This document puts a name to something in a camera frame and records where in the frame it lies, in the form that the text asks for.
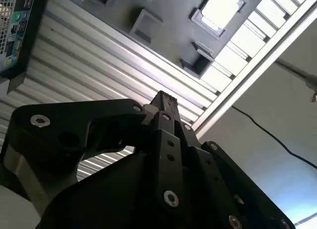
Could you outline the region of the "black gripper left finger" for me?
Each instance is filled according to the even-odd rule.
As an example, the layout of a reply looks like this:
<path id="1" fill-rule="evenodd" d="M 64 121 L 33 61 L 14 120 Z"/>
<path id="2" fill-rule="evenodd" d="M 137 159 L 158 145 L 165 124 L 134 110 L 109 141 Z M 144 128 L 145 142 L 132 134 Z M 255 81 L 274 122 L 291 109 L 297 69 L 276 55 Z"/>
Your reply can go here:
<path id="1" fill-rule="evenodd" d="M 3 165 L 14 192 L 44 211 L 77 183 L 81 161 L 133 146 L 143 154 L 173 154 L 180 140 L 177 101 L 159 92 L 149 105 L 132 99 L 24 105 L 11 115 Z"/>

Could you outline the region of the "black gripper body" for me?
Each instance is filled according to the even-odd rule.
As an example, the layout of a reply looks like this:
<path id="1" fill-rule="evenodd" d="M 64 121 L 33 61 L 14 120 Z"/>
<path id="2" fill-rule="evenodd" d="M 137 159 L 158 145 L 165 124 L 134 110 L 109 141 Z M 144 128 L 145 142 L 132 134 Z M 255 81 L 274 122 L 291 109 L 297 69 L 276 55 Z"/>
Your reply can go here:
<path id="1" fill-rule="evenodd" d="M 40 229 L 219 229 L 176 153 L 133 154 L 61 192 Z"/>

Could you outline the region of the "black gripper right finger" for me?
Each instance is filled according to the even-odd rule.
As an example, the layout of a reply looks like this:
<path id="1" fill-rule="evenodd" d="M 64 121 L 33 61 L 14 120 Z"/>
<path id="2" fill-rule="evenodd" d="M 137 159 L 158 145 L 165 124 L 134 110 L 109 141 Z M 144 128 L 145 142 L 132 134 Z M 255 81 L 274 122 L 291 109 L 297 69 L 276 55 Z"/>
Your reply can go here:
<path id="1" fill-rule="evenodd" d="M 180 120 L 177 99 L 168 111 L 180 138 L 194 229 L 293 229 L 294 224 L 213 141 L 203 144 Z"/>

